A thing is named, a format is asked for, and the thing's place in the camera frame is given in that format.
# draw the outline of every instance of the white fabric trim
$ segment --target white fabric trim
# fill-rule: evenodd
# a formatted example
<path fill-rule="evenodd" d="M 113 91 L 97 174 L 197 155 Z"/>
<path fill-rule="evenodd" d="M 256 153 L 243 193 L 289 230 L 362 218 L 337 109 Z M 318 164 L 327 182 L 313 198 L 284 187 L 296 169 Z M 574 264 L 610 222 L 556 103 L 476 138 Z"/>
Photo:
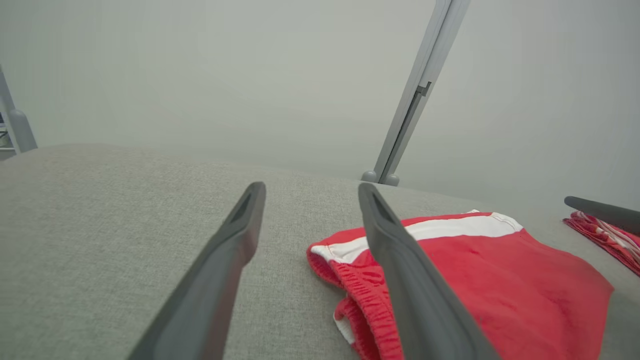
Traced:
<path fill-rule="evenodd" d="M 427 220 L 406 226 L 405 229 L 418 240 L 461 235 L 499 238 L 519 232 L 522 225 L 506 215 L 492 213 L 490 216 Z M 346 243 L 316 245 L 311 248 L 311 253 L 322 256 L 327 262 L 332 260 L 350 264 L 368 248 L 367 238 L 363 236 Z"/>
<path fill-rule="evenodd" d="M 352 345 L 354 342 L 356 342 L 356 336 L 353 334 L 353 330 L 351 330 L 351 323 L 349 322 L 349 318 L 345 316 L 342 318 L 342 320 L 336 320 L 334 317 L 333 321 L 335 321 L 338 330 L 340 331 L 342 336 L 344 336 L 344 339 L 349 343 L 349 345 Z"/>

